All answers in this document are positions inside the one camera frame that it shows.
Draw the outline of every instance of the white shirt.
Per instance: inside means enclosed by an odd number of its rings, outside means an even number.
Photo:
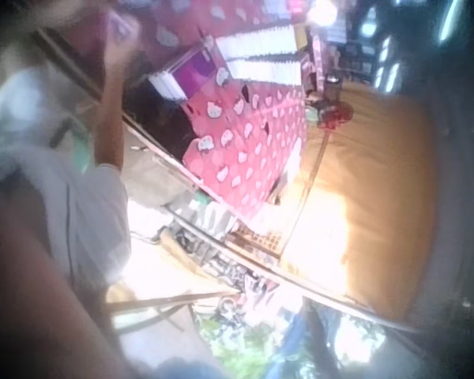
[[[12,158],[43,198],[51,256],[74,290],[114,283],[130,257],[128,196],[116,167],[79,174],[56,151],[32,146],[0,156],[1,178],[17,167],[7,162]]]

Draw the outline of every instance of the person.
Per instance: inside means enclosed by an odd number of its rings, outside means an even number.
[[[95,166],[39,146],[0,149],[0,377],[130,377],[88,313],[130,256],[122,90],[140,25],[109,24]]]

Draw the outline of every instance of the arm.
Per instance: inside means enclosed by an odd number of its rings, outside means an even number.
[[[130,377],[49,254],[2,201],[0,372],[9,377]]]
[[[102,106],[95,128],[95,163],[116,166],[122,170],[124,156],[124,130],[122,125],[122,92],[125,69],[134,53],[140,26],[129,17],[123,18],[130,25],[130,34],[120,38],[113,26],[107,29],[104,53],[106,72]]]

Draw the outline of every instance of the orange fabric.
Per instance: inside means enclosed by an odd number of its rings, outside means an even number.
[[[330,135],[281,265],[401,320],[431,251],[431,126],[416,103],[361,84],[341,99],[353,119]]]

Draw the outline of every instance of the red object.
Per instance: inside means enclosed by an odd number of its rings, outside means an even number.
[[[345,101],[339,101],[333,107],[333,111],[325,113],[324,122],[321,124],[322,128],[335,130],[353,118],[353,107]]]
[[[217,47],[211,54],[218,61]],[[216,72],[183,104],[198,135],[183,162],[203,190],[247,222],[283,172],[297,139],[305,145],[304,94],[300,87],[234,80],[222,60]]]

